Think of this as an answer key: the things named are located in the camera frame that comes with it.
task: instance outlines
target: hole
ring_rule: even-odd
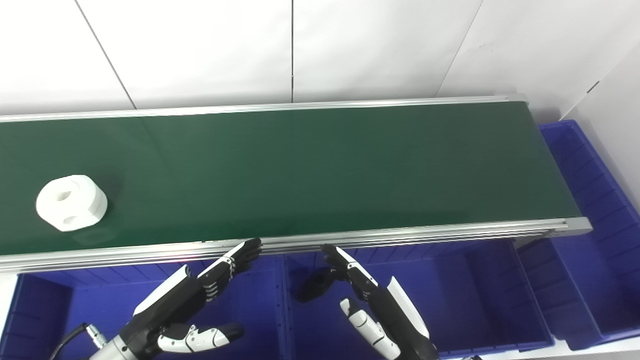
[[[71,195],[71,192],[61,192],[58,193],[56,196],[56,201],[62,201],[65,200],[67,197],[69,197],[69,195]]]
[[[67,225],[71,225],[76,221],[77,217],[68,217],[64,220],[62,220],[63,223],[67,224]]]

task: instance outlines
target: white wall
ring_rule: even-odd
[[[0,114],[523,92],[553,121],[640,41],[637,0],[78,3],[95,38],[0,1]]]
[[[640,209],[640,44],[566,118],[579,122]]]

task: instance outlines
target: black cable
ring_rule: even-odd
[[[87,326],[89,326],[89,324],[87,324],[86,322],[83,322],[80,325],[78,325],[75,329],[71,330],[67,335],[64,335],[64,337],[62,337],[62,340],[60,340],[60,342],[58,343],[56,350],[53,350],[53,354],[51,354],[51,356],[49,357],[49,360],[54,360],[56,356],[58,356],[58,353],[60,352],[60,350],[62,350],[62,348],[65,347],[65,345],[69,343],[69,341],[73,340],[76,336],[82,334],[84,330],[87,328]]]

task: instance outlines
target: blue storage bin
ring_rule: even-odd
[[[212,261],[187,263],[198,274]],[[82,322],[93,323],[111,339],[134,308],[183,263],[117,266],[20,275],[0,345],[0,359],[48,359],[61,337]],[[158,359],[288,358],[282,326],[282,257],[264,256],[239,274],[227,290],[194,318],[200,326],[239,321],[245,334],[210,352],[161,354]],[[96,351],[86,334],[72,340],[59,360],[77,360]]]
[[[552,338],[509,240],[463,241],[349,250],[373,276],[392,275],[423,314],[443,358],[546,347]],[[211,261],[188,263],[197,274]],[[115,266],[20,275],[0,343],[0,359],[46,359],[66,332],[95,324],[108,338],[134,308],[182,263]],[[244,324],[245,335],[226,347],[158,359],[380,359],[342,314],[339,300],[353,296],[344,282],[320,299],[300,304],[290,296],[322,254],[261,256],[193,323]],[[95,352],[80,335],[60,360]]]
[[[347,250],[381,284],[395,276],[423,316],[442,358],[530,350],[553,344],[509,240],[463,241]],[[294,293],[321,253],[285,256],[287,287]],[[353,297],[336,282],[319,299],[291,300],[292,350],[304,360],[381,359],[339,307]]]
[[[593,232],[518,250],[551,333],[572,350],[640,335],[640,218],[578,124],[540,125]]]

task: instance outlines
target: robotic hand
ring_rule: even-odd
[[[240,323],[198,328],[185,322],[222,293],[233,276],[249,270],[261,246],[259,238],[244,241],[197,277],[184,265],[136,307],[131,321],[115,338],[108,343],[94,341],[100,350],[90,360],[149,360],[163,351],[200,352],[240,338],[244,334]],[[99,333],[94,337],[104,339]]]
[[[308,302],[324,294],[334,281],[347,281],[356,296],[369,304],[380,322],[375,322],[358,303],[346,297],[340,301],[349,322],[388,360],[438,360],[438,350],[429,340],[429,331],[395,277],[379,286],[375,279],[349,254],[333,245],[322,245],[324,260],[332,267],[322,268],[307,279],[296,298]]]

